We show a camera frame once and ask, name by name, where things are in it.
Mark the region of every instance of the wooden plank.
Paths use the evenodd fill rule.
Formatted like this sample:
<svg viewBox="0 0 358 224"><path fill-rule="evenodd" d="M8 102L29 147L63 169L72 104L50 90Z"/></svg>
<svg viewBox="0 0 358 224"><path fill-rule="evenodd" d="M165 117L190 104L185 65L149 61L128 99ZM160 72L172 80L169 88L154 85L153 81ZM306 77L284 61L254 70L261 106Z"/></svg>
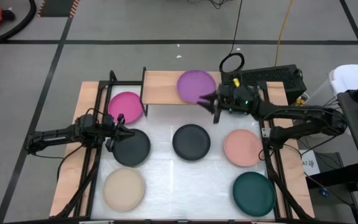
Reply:
<svg viewBox="0 0 358 224"><path fill-rule="evenodd" d="M275 105L288 104L282 82L267 82L267 93L271 103ZM274 119L273 122L275 126L281 126L283 128L293 126L292 120L290 119ZM295 139L289 139L285 144L298 149L298 143ZM314 211L311 205L309 190L306 184L305 174L303 173L302 160L300 159L299 153L288 146L284 146L283 149L280 150L280 153L287 189L291 192L292 196L303 210L311 217L314 217ZM279 190L277 191L277 196L280 214L282 217L285 217L285 210L282 210L282 208L284 208L282 194ZM294 218L298 218L294 211L292 214Z"/></svg>
<svg viewBox="0 0 358 224"><path fill-rule="evenodd" d="M142 102L146 105L189 105L177 91L177 82L184 71L146 71ZM220 72L208 72L216 87L222 82Z"/></svg>
<svg viewBox="0 0 358 224"><path fill-rule="evenodd" d="M75 108L73 123L77 117L86 113L86 110L94 107L96 94L98 92L99 82L83 82L80 94L78 95L77 106ZM68 144L65 155L79 147L80 143ZM80 184L82 166L85 158L85 148L82 147L76 153L72 154L65 160L60 170L55 196L53 198L50 216L56 215L66 206Z"/></svg>

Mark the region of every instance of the purple plate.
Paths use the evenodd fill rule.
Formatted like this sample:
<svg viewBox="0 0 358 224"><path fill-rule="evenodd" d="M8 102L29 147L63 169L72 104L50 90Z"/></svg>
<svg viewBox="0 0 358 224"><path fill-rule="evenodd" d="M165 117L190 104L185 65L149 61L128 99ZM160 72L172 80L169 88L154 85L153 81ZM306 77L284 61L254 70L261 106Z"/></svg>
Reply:
<svg viewBox="0 0 358 224"><path fill-rule="evenodd" d="M185 71L178 80L177 90L180 98L189 103L197 103L200 96L216 90L215 80L202 70Z"/></svg>

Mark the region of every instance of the vacuum hose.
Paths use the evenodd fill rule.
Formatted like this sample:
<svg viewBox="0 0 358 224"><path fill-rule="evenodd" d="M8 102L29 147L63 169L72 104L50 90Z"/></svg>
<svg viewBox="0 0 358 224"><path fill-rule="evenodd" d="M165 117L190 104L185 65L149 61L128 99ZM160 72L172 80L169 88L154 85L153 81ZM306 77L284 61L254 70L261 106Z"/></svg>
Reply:
<svg viewBox="0 0 358 224"><path fill-rule="evenodd" d="M34 0L29 0L30 2L30 11L26 15L26 17L20 22L17 26L13 27L10 31L6 32L5 34L0 35L0 43L3 43L7 39L11 38L12 36L16 35L22 29L24 29L31 20L34 18L35 13L37 12L37 7L35 6Z"/></svg>

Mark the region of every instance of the yellow cable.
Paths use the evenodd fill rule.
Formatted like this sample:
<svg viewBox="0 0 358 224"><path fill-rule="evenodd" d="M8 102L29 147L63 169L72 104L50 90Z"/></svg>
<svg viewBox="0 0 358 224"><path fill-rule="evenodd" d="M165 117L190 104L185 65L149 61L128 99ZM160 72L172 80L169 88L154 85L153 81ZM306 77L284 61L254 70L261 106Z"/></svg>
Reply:
<svg viewBox="0 0 358 224"><path fill-rule="evenodd" d="M293 0L291 0L290 5L288 7L287 14L285 15L283 25L281 26L280 35L278 36L278 42L277 42L277 49L276 49L276 59L274 61L274 66L277 66L277 59L278 59L278 49L280 48L280 42L281 42L281 36L283 35L283 31L285 28L285 24L287 23L288 15L290 14L291 7L292 7Z"/></svg>

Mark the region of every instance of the teal plate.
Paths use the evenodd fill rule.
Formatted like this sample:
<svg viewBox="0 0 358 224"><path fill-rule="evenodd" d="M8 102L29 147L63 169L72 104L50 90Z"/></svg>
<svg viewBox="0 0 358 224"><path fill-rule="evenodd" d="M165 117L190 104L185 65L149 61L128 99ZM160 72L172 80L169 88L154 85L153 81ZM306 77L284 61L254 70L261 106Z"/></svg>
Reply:
<svg viewBox="0 0 358 224"><path fill-rule="evenodd" d="M257 172L245 172L237 177L233 185L233 197L237 206L253 217L267 215L276 201L273 185Z"/></svg>

